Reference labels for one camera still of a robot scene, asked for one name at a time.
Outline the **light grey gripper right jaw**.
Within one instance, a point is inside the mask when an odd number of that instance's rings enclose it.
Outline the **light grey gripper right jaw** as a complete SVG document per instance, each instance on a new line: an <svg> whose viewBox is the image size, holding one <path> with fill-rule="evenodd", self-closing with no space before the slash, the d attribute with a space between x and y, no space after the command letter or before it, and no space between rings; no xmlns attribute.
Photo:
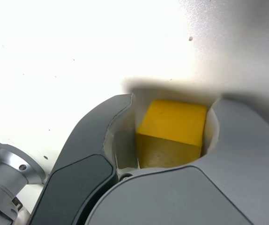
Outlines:
<svg viewBox="0 0 269 225"><path fill-rule="evenodd" d="M211 106L205 156L143 169L97 202L88 225L269 225L269 124L250 106Z"/></svg>

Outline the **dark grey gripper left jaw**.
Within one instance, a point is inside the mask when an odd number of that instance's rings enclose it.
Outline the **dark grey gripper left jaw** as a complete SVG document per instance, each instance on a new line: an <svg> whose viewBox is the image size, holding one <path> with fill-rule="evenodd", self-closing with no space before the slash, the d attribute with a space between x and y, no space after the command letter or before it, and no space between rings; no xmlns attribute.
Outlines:
<svg viewBox="0 0 269 225"><path fill-rule="evenodd" d="M83 225L126 170L138 168L135 95L116 95L87 113L68 137L30 225Z"/></svg>

